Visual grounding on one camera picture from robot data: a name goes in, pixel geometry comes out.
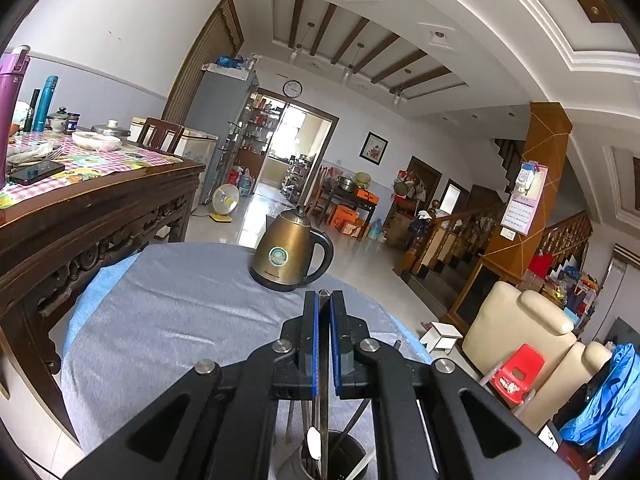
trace white stool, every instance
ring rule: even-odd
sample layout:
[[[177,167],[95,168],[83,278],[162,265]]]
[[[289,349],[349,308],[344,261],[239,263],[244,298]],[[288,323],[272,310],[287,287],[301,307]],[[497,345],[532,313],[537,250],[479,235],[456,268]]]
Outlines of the white stool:
[[[456,344],[457,339],[462,338],[456,327],[446,323],[431,323],[429,331],[422,336],[422,343],[428,353],[432,350],[446,350],[447,355]]]

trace red plastic chair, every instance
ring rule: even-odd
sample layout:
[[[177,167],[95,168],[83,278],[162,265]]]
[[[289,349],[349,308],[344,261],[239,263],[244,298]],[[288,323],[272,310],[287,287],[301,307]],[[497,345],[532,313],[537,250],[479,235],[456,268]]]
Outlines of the red plastic chair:
[[[517,416],[536,395],[536,390],[531,385],[544,365],[542,355],[535,348],[524,344],[507,362],[495,365],[479,383],[484,386],[491,382],[501,396],[515,404],[511,411]]]

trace silver refrigerator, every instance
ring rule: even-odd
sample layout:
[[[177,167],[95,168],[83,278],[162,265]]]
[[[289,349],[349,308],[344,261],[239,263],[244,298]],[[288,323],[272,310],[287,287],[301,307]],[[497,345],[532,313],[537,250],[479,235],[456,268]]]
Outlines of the silver refrigerator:
[[[250,95],[258,89],[258,78],[250,72],[247,80],[205,70],[191,103],[185,128],[218,136],[218,144],[202,185],[200,203],[211,201],[213,192],[224,184],[238,154],[238,121]]]

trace blue jacket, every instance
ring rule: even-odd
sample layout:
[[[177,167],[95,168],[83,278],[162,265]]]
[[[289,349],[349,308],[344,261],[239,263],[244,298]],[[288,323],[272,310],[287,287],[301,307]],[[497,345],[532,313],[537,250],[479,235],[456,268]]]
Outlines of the blue jacket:
[[[583,445],[596,436],[598,454],[613,446],[640,409],[640,356],[632,344],[618,345],[609,375],[584,411],[560,429],[564,440]]]

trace white fan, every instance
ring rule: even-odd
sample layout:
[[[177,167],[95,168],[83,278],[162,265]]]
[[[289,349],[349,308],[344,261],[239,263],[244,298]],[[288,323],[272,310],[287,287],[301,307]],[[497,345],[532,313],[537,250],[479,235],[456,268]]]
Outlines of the white fan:
[[[240,191],[233,184],[223,184],[213,193],[211,205],[214,213],[211,213],[211,219],[215,222],[231,222],[228,216],[240,200]]]

